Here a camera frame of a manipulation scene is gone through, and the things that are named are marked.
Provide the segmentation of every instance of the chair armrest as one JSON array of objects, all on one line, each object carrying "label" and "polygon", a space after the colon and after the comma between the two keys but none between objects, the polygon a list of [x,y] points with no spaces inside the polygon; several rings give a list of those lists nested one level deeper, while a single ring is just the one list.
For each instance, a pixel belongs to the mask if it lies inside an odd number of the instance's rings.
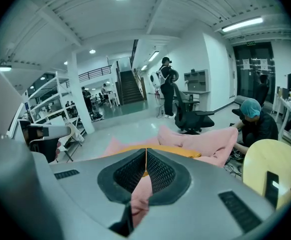
[{"label": "chair armrest", "polygon": [[212,116],[215,113],[213,111],[194,111],[198,116]]},{"label": "chair armrest", "polygon": [[183,100],[184,104],[197,104],[200,103],[198,100]]}]

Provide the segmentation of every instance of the pink blanket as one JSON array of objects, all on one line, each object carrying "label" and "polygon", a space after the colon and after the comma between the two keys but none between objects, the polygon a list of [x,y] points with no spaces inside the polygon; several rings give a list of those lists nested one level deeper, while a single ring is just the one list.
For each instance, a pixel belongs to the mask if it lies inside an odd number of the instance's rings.
[{"label": "pink blanket", "polygon": [[[187,135],[173,132],[166,126],[161,126],[158,136],[146,141],[122,144],[116,139],[112,139],[110,145],[105,150],[103,157],[118,153],[120,150],[131,145],[153,144],[170,147],[181,147],[187,150],[194,150],[201,153],[201,157],[195,158],[218,167],[223,167],[237,141],[238,130],[228,127],[220,130],[212,130],[200,135]],[[151,179],[149,176],[143,177],[131,197],[133,226],[136,227],[149,211],[149,197],[153,195]]]}]

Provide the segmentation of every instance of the blue hair cap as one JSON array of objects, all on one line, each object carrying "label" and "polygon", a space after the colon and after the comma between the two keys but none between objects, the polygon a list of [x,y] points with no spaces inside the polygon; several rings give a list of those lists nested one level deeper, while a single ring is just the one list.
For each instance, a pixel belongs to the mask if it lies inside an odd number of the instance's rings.
[{"label": "blue hair cap", "polygon": [[254,98],[247,98],[241,105],[242,114],[249,118],[260,116],[261,106]]}]

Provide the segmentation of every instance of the staircase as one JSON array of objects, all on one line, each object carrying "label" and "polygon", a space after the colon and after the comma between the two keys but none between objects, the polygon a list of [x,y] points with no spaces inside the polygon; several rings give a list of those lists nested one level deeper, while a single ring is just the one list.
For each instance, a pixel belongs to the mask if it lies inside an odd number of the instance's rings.
[{"label": "staircase", "polygon": [[120,78],[124,105],[144,100],[131,70],[120,72]]}]

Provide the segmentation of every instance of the ceiling light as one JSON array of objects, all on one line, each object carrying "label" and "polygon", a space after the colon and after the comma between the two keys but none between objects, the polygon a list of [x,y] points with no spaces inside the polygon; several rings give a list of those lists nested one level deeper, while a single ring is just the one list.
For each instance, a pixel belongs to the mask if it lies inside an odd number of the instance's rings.
[{"label": "ceiling light", "polygon": [[6,65],[4,65],[4,66],[0,66],[0,71],[1,72],[8,72],[8,71],[10,71],[12,68],[11,68],[11,66],[6,66]]},{"label": "ceiling light", "polygon": [[149,59],[149,62],[152,62],[155,59],[155,57],[157,57],[158,54],[159,54],[159,52],[158,51],[155,51],[154,54]]},{"label": "ceiling light", "polygon": [[242,27],[246,27],[246,26],[249,26],[249,25],[262,23],[263,21],[264,20],[261,17],[260,18],[249,19],[249,20],[237,23],[237,24],[233,24],[233,25],[224,27],[224,28],[222,28],[222,31],[223,32],[228,32],[228,31],[235,30],[235,29],[242,28]]}]

